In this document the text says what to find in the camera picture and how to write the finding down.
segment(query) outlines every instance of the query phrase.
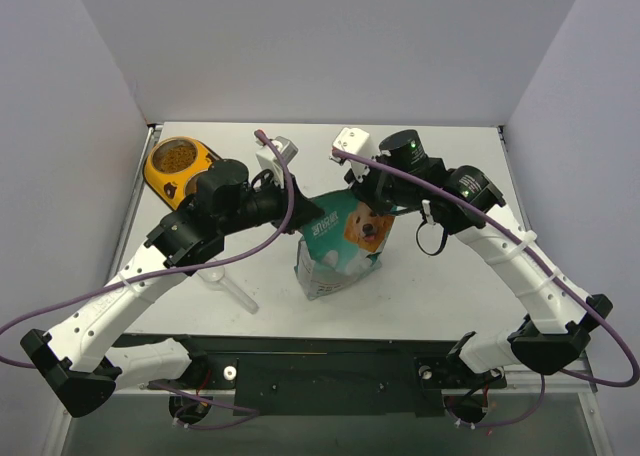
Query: dog picture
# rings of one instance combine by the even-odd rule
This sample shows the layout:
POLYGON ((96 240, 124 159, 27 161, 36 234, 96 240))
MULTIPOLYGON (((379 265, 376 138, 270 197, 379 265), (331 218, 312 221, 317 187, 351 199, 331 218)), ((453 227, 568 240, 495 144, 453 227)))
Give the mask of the dog picture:
POLYGON ((347 218, 344 239, 369 253, 375 253, 391 229, 393 219, 393 216, 378 216, 360 201, 347 218))

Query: white wall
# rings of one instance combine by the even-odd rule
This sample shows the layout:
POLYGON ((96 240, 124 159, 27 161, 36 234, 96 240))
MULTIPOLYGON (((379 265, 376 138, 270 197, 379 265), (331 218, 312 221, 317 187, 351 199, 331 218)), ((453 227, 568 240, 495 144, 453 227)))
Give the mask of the white wall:
POLYGON ((497 125, 574 0, 83 0, 150 121, 497 125))
MULTIPOLYGON (((104 283, 146 128, 80 0, 0 0, 0 320, 104 283)), ((25 323, 0 338, 25 360, 25 323)), ((54 396, 0 365, 0 453, 40 454, 54 396)))
MULTIPOLYGON (((506 128, 542 246, 614 302, 610 321, 640 356, 640 0, 577 0, 506 128)), ((602 330, 593 371, 631 371, 602 330)), ((638 454, 640 390, 600 388, 616 454, 638 454)))

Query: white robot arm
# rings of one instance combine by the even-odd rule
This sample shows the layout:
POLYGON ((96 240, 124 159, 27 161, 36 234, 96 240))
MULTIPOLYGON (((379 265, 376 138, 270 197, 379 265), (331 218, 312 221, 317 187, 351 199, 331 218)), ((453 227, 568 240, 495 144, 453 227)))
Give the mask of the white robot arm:
MULTIPOLYGON (((277 138, 272 143, 284 163, 297 153, 287 139, 277 138)), ((289 193, 282 168, 269 152, 270 148, 263 146, 256 153, 263 169, 257 187, 249 184, 248 169, 241 162, 217 161, 200 176, 195 194, 161 220, 109 281, 110 291, 49 331, 32 330, 22 338, 23 349, 72 416, 90 413, 115 390, 180 378, 194 359, 202 358, 188 336, 144 346, 112 346, 158 298, 193 274, 191 266, 206 263, 222 252, 226 235, 281 223, 289 193), (163 274, 149 278, 154 272, 163 274)), ((292 182, 294 208, 285 232, 323 215, 300 193, 293 176, 292 182)))
POLYGON ((344 162, 341 152, 360 157, 349 161, 351 170, 345 176, 359 199, 379 214, 420 211, 425 222, 442 225, 448 234, 473 249, 525 307, 527 316, 519 328, 491 335, 469 333, 454 348, 452 360, 459 360, 476 374, 511 364, 553 374, 580 355, 589 342, 588 333, 597 324, 553 280, 561 278, 603 317, 610 312, 611 303, 604 295, 589 295, 560 272, 535 243, 536 233, 521 227, 502 193, 480 170, 471 166, 446 169, 441 159, 425 154, 414 130, 391 135, 376 148, 365 131, 345 128, 333 143, 332 159, 344 162), (364 160, 375 160, 443 189, 484 212, 522 242, 515 244, 477 215, 376 169, 375 163, 364 164, 364 160), (526 248, 551 268, 550 276, 526 248))

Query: purple cable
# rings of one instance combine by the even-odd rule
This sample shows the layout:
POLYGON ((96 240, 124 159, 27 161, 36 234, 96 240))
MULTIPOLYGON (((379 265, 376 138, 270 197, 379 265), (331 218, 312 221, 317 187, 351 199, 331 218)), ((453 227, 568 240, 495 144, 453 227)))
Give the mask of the purple cable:
MULTIPOLYGON (((500 428, 500 427, 503 427, 503 426, 509 426, 511 424, 519 423, 520 421, 524 421, 529 416, 531 416, 533 413, 535 413, 540 406, 542 406, 542 401, 544 401, 545 389, 546 389, 546 383, 545 383, 544 375, 541 374, 540 375, 540 396, 538 396, 538 400, 536 401, 536 404, 534 404, 531 408, 529 408, 529 410, 527 410, 525 413, 522 413, 520 416, 517 416, 515 418, 511 418, 511 419, 505 419, 504 421, 497 421, 495 423, 478 423, 478 424, 474 424, 473 428, 474 429, 478 429, 478 428, 500 428)), ((447 411, 456 420, 460 419, 455 414, 453 414, 450 409, 447 409, 447 411)), ((466 426, 468 428, 471 427, 471 424, 467 423, 466 421, 460 420, 460 423, 463 426, 466 426)))
MULTIPOLYGON (((289 224, 291 215, 293 214, 293 201, 294 201, 293 179, 291 178, 291 173, 289 172, 289 168, 287 167, 287 162, 282 157, 278 149, 269 140, 269 138, 267 138, 264 132, 261 129, 258 129, 254 134, 256 138, 258 138, 263 144, 265 144, 273 152, 276 159, 280 163, 280 166, 282 167, 282 172, 284 174, 285 186, 287 189, 287 212, 284 215, 284 219, 282 220, 282 223, 280 224, 280 226, 278 226, 278 229, 276 229, 276 231, 271 236, 269 236, 265 241, 263 241, 261 244, 259 244, 255 248, 250 249, 249 251, 245 251, 244 253, 238 254, 236 256, 231 256, 230 258, 221 259, 218 261, 212 261, 210 263, 193 264, 191 266, 182 266, 179 268, 170 268, 170 269, 163 269, 159 271, 152 271, 150 273, 141 274, 139 276, 130 278, 127 280, 127 283, 133 284, 133 283, 138 283, 140 281, 145 281, 147 279, 157 278, 159 276, 168 276, 170 274, 184 273, 189 271, 200 271, 202 269, 216 268, 218 266, 223 266, 225 264, 235 263, 237 261, 248 258, 249 256, 253 256, 254 254, 262 251, 264 248, 266 248, 271 243, 273 243, 276 240, 276 238, 284 232, 285 228, 289 224)), ((8 329, 14 327, 15 325, 23 321, 26 321, 27 319, 35 318, 36 316, 40 316, 42 314, 50 313, 58 309, 63 309, 68 306, 72 306, 82 301, 95 298, 96 296, 101 296, 105 293, 115 291, 116 289, 120 289, 123 286, 124 286, 124 282, 119 281, 117 283, 113 283, 108 286, 104 286, 102 288, 90 291, 86 294, 83 294, 82 296, 78 296, 77 298, 70 299, 69 301, 53 304, 51 306, 47 306, 46 308, 37 309, 35 311, 31 311, 29 313, 23 314, 22 316, 18 316, 14 320, 9 321, 7 324, 0 327, 0 336, 2 336, 2 334, 5 333, 8 329)), ((10 366, 16 366, 18 368, 35 369, 35 366, 33 364, 23 363, 21 361, 15 361, 13 359, 5 358, 4 356, 1 356, 1 355, 0 355, 0 363, 8 364, 10 366)))
MULTIPOLYGON (((399 178, 405 179, 418 186, 421 186, 427 189, 428 191, 431 191, 432 193, 437 194, 442 199, 445 199, 453 204, 461 206, 464 209, 472 212, 476 216, 482 218, 483 220, 488 222, 491 226, 493 226, 502 234, 504 234, 511 241, 513 241, 516 245, 519 245, 520 243, 522 243, 522 240, 518 238, 515 234, 513 234, 511 231, 509 231, 507 228, 502 226, 500 223, 498 223, 496 220, 494 220, 490 216, 487 216, 478 208, 470 205, 469 203, 467 203, 466 201, 460 198, 455 197, 453 194, 447 193, 443 189, 440 189, 437 186, 434 186, 433 184, 428 183, 427 181, 424 181, 415 176, 412 176, 411 174, 405 173, 404 171, 400 171, 399 169, 393 168, 391 166, 387 166, 386 164, 382 164, 371 159, 363 158, 362 156, 358 156, 356 154, 347 153, 339 149, 334 149, 333 155, 341 159, 348 159, 348 160, 356 161, 358 163, 362 163, 364 165, 370 166, 380 171, 384 171, 386 173, 392 174, 399 178)), ((531 257, 531 259, 533 259, 536 262, 538 266, 540 266, 540 268, 544 271, 544 273, 547 276, 553 275, 553 271, 551 270, 551 268, 549 268, 549 266, 546 265, 546 263, 538 255, 538 253, 536 253, 533 249, 531 249, 528 246, 525 246, 524 251, 528 256, 531 257)), ((571 299, 573 299, 576 303, 578 303, 582 309, 584 309, 593 319, 596 320, 596 322, 600 326, 604 328, 604 330, 607 333, 611 335, 611 337, 615 340, 618 346, 620 346, 620 349, 622 349, 622 352, 629 359, 629 363, 631 363, 631 368, 633 371, 631 378, 629 378, 627 381, 608 381, 606 379, 594 378, 593 376, 580 374, 575 371, 569 371, 567 369, 561 369, 560 372, 567 374, 569 376, 573 376, 574 378, 582 379, 584 381, 589 381, 590 383, 602 384, 604 386, 611 386, 614 388, 628 388, 629 386, 633 386, 634 384, 636 384, 640 379, 640 366, 638 366, 638 361, 636 360, 636 357, 631 351, 631 348, 629 348, 629 346, 624 341, 624 339, 622 339, 622 336, 620 336, 620 334, 618 334, 618 332, 615 329, 613 329, 613 327, 602 316, 600 316, 593 308, 591 308, 591 306, 589 306, 585 301, 583 301, 580 298, 580 296, 578 296, 571 288, 569 288, 569 286, 567 286, 560 278, 558 277, 553 278, 553 282, 558 287, 560 287, 560 289, 562 289, 565 293, 567 293, 571 297, 571 299)))
MULTIPOLYGON (((242 406, 234 406, 232 404, 223 403, 221 401, 216 401, 214 399, 203 398, 196 394, 189 394, 189 393, 185 393, 184 391, 180 391, 179 389, 174 389, 171 386, 167 386, 166 384, 154 382, 154 383, 150 383, 150 386, 156 387, 158 389, 162 389, 164 391, 169 391, 170 393, 177 394, 178 396, 182 396, 183 398, 188 398, 193 401, 198 401, 199 403, 205 403, 205 404, 210 404, 211 406, 216 406, 218 408, 232 409, 234 411, 242 411, 244 413, 249 413, 248 416, 237 419, 235 421, 231 421, 230 423, 223 423, 223 424, 216 424, 216 425, 209 425, 209 426, 189 424, 187 426, 189 429, 195 429, 198 431, 216 431, 220 429, 227 429, 227 428, 232 428, 233 426, 238 426, 239 424, 242 424, 242 423, 246 423, 247 421, 251 421, 252 419, 255 419, 258 416, 260 416, 260 412, 257 409, 244 408, 242 406)), ((176 414, 174 415, 174 417, 177 418, 183 411, 185 411, 186 409, 192 406, 195 406, 195 404, 180 408, 178 411, 176 411, 176 414)))

